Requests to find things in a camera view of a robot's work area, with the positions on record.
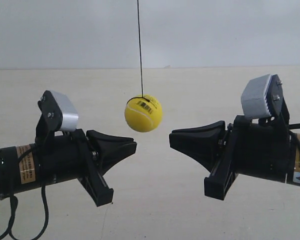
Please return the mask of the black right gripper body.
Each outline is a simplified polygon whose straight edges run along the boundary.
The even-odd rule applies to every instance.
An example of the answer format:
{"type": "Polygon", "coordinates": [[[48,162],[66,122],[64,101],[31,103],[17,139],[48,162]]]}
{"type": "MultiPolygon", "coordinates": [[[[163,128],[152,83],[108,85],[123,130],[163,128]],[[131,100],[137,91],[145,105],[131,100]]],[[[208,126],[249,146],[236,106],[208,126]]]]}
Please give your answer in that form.
{"type": "Polygon", "coordinates": [[[252,123],[237,115],[220,160],[204,179],[205,196],[224,200],[239,174],[291,183],[295,149],[283,116],[252,123]]]}

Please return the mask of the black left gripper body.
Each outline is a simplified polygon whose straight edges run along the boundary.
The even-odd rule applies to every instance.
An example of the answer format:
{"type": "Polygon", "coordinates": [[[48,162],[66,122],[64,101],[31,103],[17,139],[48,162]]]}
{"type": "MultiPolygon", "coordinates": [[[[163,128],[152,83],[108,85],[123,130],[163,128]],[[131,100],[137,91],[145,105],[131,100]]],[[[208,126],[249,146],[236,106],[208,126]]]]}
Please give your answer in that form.
{"type": "Polygon", "coordinates": [[[101,149],[93,140],[94,130],[77,129],[55,136],[38,145],[35,173],[42,185],[53,185],[77,179],[100,207],[113,201],[114,190],[108,186],[102,170],[101,149]]]}

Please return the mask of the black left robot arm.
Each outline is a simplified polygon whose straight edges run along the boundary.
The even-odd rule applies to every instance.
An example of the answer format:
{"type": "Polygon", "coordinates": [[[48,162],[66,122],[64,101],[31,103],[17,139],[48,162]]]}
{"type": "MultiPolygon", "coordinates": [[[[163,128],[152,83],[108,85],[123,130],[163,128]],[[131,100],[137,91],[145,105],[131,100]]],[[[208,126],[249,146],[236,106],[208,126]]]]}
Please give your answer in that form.
{"type": "Polygon", "coordinates": [[[114,191],[104,174],[136,149],[131,137],[82,129],[53,136],[45,145],[0,148],[0,198],[78,179],[96,206],[109,204],[114,191]]]}

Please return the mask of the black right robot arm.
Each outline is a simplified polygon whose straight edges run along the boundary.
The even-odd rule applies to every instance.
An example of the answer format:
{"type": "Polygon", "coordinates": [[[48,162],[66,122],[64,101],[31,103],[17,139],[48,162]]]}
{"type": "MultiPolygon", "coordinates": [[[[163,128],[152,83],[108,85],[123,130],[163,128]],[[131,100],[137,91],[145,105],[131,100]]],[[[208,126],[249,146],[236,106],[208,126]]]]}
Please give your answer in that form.
{"type": "Polygon", "coordinates": [[[224,200],[238,175],[300,186],[300,124],[284,118],[257,123],[237,115],[233,123],[223,120],[169,134],[172,149],[203,166],[204,195],[224,200]]]}

